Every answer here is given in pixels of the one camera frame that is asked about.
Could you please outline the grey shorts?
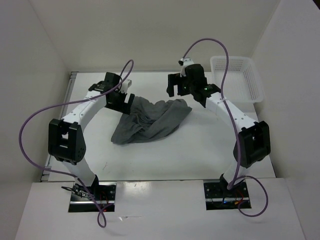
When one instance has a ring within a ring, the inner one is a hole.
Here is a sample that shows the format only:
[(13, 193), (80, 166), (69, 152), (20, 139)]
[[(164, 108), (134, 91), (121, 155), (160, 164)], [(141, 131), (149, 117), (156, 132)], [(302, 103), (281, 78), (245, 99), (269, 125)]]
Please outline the grey shorts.
[(149, 143), (174, 133), (191, 113), (184, 99), (152, 103), (136, 96), (130, 114), (123, 114), (110, 141), (116, 145)]

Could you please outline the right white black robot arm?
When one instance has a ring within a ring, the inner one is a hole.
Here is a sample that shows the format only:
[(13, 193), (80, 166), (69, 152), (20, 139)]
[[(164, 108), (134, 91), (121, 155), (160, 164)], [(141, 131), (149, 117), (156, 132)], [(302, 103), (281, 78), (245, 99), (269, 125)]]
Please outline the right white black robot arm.
[(185, 58), (179, 61), (179, 65), (182, 67), (179, 73), (168, 75), (168, 95), (192, 95), (196, 102), (216, 114), (235, 132), (235, 162), (221, 175), (219, 184), (220, 193), (230, 197), (237, 191), (237, 185), (245, 178), (249, 168), (270, 154), (269, 126), (265, 121), (258, 122), (249, 117), (223, 97), (217, 85), (208, 83), (200, 64)]

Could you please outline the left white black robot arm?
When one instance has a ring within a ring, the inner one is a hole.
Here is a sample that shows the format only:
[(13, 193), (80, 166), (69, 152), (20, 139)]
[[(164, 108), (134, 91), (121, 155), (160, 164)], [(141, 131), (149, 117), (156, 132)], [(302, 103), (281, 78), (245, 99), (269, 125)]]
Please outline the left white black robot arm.
[(48, 153), (61, 162), (76, 180), (70, 189), (78, 196), (96, 199), (103, 191), (96, 174), (86, 159), (84, 130), (103, 108), (129, 114), (135, 98), (127, 94), (130, 79), (107, 72), (104, 80), (93, 84), (84, 99), (62, 119), (52, 119), (48, 125)]

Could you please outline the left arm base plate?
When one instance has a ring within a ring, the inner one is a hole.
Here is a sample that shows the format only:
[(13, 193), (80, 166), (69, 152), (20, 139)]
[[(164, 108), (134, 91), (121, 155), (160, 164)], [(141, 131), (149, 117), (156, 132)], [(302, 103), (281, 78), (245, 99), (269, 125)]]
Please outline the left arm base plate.
[[(100, 182), (98, 192), (92, 194), (103, 212), (115, 211), (116, 187), (116, 182)], [(62, 186), (61, 188), (71, 192), (69, 213), (98, 212), (96, 205), (82, 186), (74, 184), (72, 187)]]

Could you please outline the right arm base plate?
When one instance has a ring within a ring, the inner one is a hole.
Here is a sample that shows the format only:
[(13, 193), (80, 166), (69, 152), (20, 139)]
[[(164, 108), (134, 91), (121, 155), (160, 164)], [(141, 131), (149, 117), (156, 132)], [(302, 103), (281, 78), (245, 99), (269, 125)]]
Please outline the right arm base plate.
[(205, 206), (207, 211), (251, 209), (247, 184), (242, 181), (232, 190), (227, 188), (218, 179), (203, 182)]

